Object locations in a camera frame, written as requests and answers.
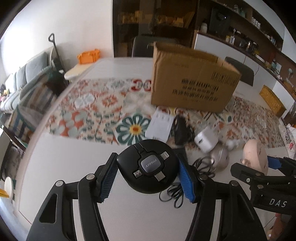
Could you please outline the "white rectangular charger hub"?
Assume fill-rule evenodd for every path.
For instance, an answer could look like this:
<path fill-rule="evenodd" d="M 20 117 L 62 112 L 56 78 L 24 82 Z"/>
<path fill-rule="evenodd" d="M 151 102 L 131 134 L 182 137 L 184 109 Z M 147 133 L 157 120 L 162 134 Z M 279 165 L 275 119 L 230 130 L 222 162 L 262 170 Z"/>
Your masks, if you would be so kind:
<path fill-rule="evenodd" d="M 157 107 L 145 131 L 146 139 L 159 140 L 166 143 L 169 139 L 175 117 L 169 109 Z"/>

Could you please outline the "patterned floral table runner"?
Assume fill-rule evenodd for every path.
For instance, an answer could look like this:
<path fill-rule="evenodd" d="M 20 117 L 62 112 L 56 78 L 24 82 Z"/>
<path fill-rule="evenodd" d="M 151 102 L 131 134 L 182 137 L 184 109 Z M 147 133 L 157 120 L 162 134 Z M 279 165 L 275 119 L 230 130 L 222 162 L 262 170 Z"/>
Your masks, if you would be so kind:
<path fill-rule="evenodd" d="M 197 130 L 209 126 L 224 143 L 250 139 L 267 148 L 282 147 L 278 118 L 272 111 L 233 97 L 221 113 L 151 104 L 149 79 L 84 79 L 77 81 L 50 115 L 50 134 L 91 142 L 131 145 L 145 138 L 155 111 L 183 116 Z"/>

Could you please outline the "dark chair right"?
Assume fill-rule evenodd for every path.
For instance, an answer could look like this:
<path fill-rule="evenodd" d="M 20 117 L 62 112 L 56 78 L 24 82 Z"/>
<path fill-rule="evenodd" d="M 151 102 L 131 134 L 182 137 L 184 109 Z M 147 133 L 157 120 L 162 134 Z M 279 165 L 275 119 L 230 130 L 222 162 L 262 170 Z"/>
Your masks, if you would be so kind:
<path fill-rule="evenodd" d="M 231 65 L 233 65 L 240 73 L 241 73 L 241 78 L 240 81 L 253 86 L 254 82 L 254 71 L 246 66 L 245 64 L 231 58 L 231 57 L 226 57 L 225 61 Z"/>

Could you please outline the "black power adapter with cable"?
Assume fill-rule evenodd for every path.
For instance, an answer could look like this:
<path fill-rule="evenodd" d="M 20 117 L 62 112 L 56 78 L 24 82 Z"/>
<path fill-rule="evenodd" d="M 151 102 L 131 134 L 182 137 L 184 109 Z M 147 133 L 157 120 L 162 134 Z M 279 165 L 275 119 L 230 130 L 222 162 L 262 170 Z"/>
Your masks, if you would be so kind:
<path fill-rule="evenodd" d="M 173 132 L 175 145 L 184 146 L 195 138 L 194 129 L 187 124 L 186 119 L 182 115 L 176 115 L 173 120 Z"/>

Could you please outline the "brown cardboard box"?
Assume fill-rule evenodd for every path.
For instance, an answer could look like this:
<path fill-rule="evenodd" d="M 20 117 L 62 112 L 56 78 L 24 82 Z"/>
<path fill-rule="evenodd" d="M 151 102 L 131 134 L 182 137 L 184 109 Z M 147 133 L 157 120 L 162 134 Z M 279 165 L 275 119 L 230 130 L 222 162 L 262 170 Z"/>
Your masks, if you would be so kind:
<path fill-rule="evenodd" d="M 241 73 L 207 52 L 154 42 L 151 103 L 220 113 L 236 89 Z"/>

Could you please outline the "white lower cabinet counter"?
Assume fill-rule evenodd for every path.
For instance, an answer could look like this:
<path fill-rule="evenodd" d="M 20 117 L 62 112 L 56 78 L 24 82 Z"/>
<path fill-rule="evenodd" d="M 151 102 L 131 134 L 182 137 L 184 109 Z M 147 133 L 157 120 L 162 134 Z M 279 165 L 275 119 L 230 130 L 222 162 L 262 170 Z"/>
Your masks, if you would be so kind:
<path fill-rule="evenodd" d="M 285 91 L 291 98 L 295 99 L 295 94 L 289 91 L 287 87 L 276 78 L 275 74 L 266 68 L 262 61 L 224 40 L 195 30 L 192 48 L 208 52 L 222 59 L 226 57 L 235 59 L 253 70 L 254 87 L 260 89 L 265 84 L 271 89 L 282 92 Z"/>

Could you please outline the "black round Pisen cable reel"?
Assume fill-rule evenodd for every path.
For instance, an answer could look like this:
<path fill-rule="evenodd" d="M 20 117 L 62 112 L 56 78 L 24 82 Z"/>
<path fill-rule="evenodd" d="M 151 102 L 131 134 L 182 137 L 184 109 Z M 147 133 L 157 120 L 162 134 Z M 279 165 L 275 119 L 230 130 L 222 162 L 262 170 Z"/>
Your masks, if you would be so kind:
<path fill-rule="evenodd" d="M 164 191 L 179 172 L 179 161 L 172 148 L 153 139 L 126 148 L 118 155 L 117 165 L 128 185 L 144 194 Z"/>

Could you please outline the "white square power adapter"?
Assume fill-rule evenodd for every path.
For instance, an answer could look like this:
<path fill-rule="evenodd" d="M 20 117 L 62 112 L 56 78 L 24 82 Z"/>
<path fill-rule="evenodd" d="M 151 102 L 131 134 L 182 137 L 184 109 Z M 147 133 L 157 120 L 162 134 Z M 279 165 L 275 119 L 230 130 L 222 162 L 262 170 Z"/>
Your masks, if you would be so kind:
<path fill-rule="evenodd" d="M 194 142 L 203 153 L 208 153 L 215 148 L 219 140 L 212 129 L 207 126 L 196 135 Z"/>

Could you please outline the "dark chair left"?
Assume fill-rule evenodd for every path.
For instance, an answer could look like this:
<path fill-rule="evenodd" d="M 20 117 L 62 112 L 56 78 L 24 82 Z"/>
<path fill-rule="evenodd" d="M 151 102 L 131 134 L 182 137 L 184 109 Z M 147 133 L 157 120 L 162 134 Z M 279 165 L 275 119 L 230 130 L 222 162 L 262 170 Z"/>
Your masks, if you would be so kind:
<path fill-rule="evenodd" d="M 133 41 L 132 57 L 153 57 L 154 42 L 177 44 L 175 39 L 147 35 L 136 36 Z"/>

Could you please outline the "small white earbud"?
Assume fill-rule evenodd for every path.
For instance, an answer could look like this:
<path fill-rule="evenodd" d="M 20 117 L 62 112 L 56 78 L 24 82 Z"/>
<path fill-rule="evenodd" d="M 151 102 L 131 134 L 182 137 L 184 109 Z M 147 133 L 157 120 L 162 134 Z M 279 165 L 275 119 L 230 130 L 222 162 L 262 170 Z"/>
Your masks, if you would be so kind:
<path fill-rule="evenodd" d="M 244 142 L 241 139 L 227 140 L 225 143 L 225 146 L 229 151 L 234 149 L 239 149 L 243 145 L 244 145 Z"/>

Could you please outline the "grey sofa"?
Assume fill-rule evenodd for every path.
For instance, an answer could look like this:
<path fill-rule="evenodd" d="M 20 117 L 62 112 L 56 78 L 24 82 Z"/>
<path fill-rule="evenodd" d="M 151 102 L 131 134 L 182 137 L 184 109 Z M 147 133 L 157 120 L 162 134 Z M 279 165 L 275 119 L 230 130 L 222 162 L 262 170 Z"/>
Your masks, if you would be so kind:
<path fill-rule="evenodd" d="M 36 85 L 38 74 L 51 66 L 52 55 L 55 55 L 53 48 L 46 49 L 7 78 L 4 86 L 9 94 L 1 100 L 1 112 L 12 113 L 16 109 L 20 100 Z"/>

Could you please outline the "wooden wall shelf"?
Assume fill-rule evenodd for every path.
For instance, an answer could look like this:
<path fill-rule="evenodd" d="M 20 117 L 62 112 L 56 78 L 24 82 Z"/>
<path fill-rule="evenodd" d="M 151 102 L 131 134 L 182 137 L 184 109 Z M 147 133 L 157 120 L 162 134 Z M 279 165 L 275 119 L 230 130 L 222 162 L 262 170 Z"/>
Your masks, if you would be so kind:
<path fill-rule="evenodd" d="M 295 75 L 287 82 L 288 70 L 295 72 L 295 62 L 282 52 L 283 38 L 251 5 L 244 1 L 198 1 L 196 25 L 207 23 L 206 33 L 195 30 L 197 37 L 209 37 L 246 54 L 274 78 L 278 75 L 268 69 L 276 60 L 281 65 L 281 83 L 295 97 Z"/>

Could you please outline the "black upright vacuum cleaner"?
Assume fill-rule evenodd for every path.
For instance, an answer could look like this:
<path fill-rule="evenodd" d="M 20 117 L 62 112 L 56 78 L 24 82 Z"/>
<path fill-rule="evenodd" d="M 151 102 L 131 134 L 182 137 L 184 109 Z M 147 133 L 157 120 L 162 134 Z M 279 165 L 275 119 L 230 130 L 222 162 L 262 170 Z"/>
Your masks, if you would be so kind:
<path fill-rule="evenodd" d="M 64 87 L 67 87 L 69 85 L 69 81 L 64 78 L 66 71 L 56 46 L 54 33 L 49 35 L 48 41 L 53 44 L 53 50 L 50 57 L 50 63 L 52 67 L 51 78 L 62 83 Z"/>

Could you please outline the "orange plastic crate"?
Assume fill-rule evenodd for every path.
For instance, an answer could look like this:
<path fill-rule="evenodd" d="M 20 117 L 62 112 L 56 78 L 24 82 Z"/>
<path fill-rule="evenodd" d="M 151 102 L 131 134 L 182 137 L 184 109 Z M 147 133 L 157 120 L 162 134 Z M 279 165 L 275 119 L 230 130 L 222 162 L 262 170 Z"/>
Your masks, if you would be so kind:
<path fill-rule="evenodd" d="M 85 51 L 77 56 L 79 64 L 90 64 L 96 62 L 100 58 L 100 50 L 94 49 Z"/>

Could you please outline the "woven yellow tissue box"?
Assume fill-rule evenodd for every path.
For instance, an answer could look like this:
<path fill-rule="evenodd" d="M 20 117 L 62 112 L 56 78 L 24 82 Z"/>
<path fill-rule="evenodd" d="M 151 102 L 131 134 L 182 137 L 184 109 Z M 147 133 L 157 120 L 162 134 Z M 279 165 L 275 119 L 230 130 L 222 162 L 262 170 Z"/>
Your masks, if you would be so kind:
<path fill-rule="evenodd" d="M 280 118 L 287 110 L 280 99 L 268 86 L 263 85 L 259 94 L 278 118 Z"/>

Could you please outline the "dark chair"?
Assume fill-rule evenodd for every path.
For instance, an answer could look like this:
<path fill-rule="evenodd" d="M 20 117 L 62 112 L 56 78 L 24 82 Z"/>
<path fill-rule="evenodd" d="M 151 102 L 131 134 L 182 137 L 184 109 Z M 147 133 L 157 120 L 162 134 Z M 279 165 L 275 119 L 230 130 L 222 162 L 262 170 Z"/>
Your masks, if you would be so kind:
<path fill-rule="evenodd" d="M 225 61 L 231 65 L 233 65 L 240 73 L 241 73 L 241 78 L 240 81 L 253 86 L 254 82 L 254 71 L 246 66 L 245 64 L 231 58 L 231 57 L 226 57 Z"/>
<path fill-rule="evenodd" d="M 136 36 L 133 41 L 132 57 L 153 57 L 154 42 L 177 44 L 175 39 L 147 35 Z"/>

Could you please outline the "cream cloud-shaped side table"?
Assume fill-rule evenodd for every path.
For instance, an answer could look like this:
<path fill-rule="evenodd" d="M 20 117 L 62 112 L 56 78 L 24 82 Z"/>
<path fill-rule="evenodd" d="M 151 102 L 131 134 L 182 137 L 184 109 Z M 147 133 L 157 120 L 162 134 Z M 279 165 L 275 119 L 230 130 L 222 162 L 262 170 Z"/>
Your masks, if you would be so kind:
<path fill-rule="evenodd" d="M 64 74 L 65 80 L 72 81 L 78 76 L 80 76 L 83 72 L 85 72 L 88 68 L 90 68 L 93 65 L 93 63 L 88 64 L 76 64 L 73 68 L 68 70 Z"/>

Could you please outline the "dark glass display cabinet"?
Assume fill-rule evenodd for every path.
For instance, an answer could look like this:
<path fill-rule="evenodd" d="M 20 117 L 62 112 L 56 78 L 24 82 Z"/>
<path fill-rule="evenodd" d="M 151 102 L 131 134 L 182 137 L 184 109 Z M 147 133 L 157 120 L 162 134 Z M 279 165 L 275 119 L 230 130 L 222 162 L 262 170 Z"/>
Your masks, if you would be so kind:
<path fill-rule="evenodd" d="M 113 1 L 114 57 L 130 57 L 134 39 L 149 36 L 174 39 L 191 46 L 199 1 Z"/>

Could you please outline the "white patterned pouch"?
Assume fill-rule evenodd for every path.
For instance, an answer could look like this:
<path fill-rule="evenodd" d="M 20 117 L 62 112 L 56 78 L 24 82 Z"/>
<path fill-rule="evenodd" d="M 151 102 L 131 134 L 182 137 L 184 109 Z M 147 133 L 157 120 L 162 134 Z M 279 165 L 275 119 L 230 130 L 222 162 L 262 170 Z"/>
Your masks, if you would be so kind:
<path fill-rule="evenodd" d="M 290 124 L 278 125 L 280 135 L 287 149 L 288 157 L 295 160 L 295 128 Z"/>

